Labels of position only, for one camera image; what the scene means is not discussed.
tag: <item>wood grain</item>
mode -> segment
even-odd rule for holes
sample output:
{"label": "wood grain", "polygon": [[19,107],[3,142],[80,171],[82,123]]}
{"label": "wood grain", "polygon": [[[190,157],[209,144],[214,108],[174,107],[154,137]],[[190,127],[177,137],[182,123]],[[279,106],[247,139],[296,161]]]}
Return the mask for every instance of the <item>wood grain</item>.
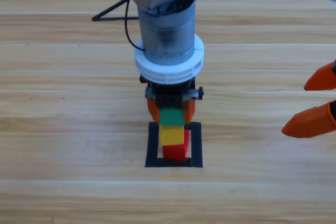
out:
{"label": "wood grain", "polygon": [[334,224],[336,133],[281,129],[335,99],[303,86],[335,60],[336,6],[198,0],[204,168],[148,169],[124,24],[91,22],[116,1],[0,0],[0,223]]}

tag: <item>toy block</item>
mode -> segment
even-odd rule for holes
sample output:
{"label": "toy block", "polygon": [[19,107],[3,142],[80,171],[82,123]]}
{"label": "toy block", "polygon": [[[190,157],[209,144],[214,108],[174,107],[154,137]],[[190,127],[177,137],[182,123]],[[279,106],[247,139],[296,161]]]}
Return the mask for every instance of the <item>toy block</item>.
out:
{"label": "toy block", "polygon": [[189,130],[184,130],[184,144],[163,147],[163,158],[185,162],[189,147]]}
{"label": "toy block", "polygon": [[159,135],[162,146],[184,144],[184,126],[160,125]]}
{"label": "toy block", "polygon": [[160,122],[160,109],[156,106],[156,101],[154,99],[147,99],[148,111],[151,113],[155,123]]}
{"label": "toy block", "polygon": [[165,126],[184,126],[183,110],[175,108],[160,109],[160,124]]}
{"label": "toy block", "polygon": [[191,123],[193,116],[195,114],[196,101],[188,100],[184,103],[184,120],[185,123]]}

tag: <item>black screw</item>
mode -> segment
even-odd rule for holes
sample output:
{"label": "black screw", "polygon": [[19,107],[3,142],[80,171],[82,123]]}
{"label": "black screw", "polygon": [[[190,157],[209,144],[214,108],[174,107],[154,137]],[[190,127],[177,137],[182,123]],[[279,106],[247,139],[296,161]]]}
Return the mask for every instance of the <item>black screw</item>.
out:
{"label": "black screw", "polygon": [[202,100],[203,96],[204,96],[203,87],[200,87],[200,89],[198,90],[198,99]]}

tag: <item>black square outline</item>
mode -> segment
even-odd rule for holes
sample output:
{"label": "black square outline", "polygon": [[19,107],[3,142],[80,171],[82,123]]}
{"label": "black square outline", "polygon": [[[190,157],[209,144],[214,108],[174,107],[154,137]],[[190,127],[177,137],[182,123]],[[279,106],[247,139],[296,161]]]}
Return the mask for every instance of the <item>black square outline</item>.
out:
{"label": "black square outline", "polygon": [[185,162],[172,161],[158,158],[159,147],[159,124],[150,122],[148,126],[148,145],[145,167],[197,167],[203,168],[202,154],[202,125],[198,122],[191,122],[184,126],[191,131],[191,157]]}

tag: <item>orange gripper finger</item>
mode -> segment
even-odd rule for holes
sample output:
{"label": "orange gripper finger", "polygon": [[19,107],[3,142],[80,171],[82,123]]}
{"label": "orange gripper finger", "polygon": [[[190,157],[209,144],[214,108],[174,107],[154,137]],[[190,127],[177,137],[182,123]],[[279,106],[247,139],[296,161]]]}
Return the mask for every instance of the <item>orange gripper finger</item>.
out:
{"label": "orange gripper finger", "polygon": [[160,122],[160,109],[156,106],[156,101],[154,99],[147,99],[148,111],[151,113],[155,123]]}
{"label": "orange gripper finger", "polygon": [[330,102],[300,112],[283,127],[282,132],[296,138],[311,138],[336,130],[336,120],[331,114]]}
{"label": "orange gripper finger", "polygon": [[304,86],[305,90],[332,90],[336,88],[336,74],[332,71],[335,61],[319,68]]}

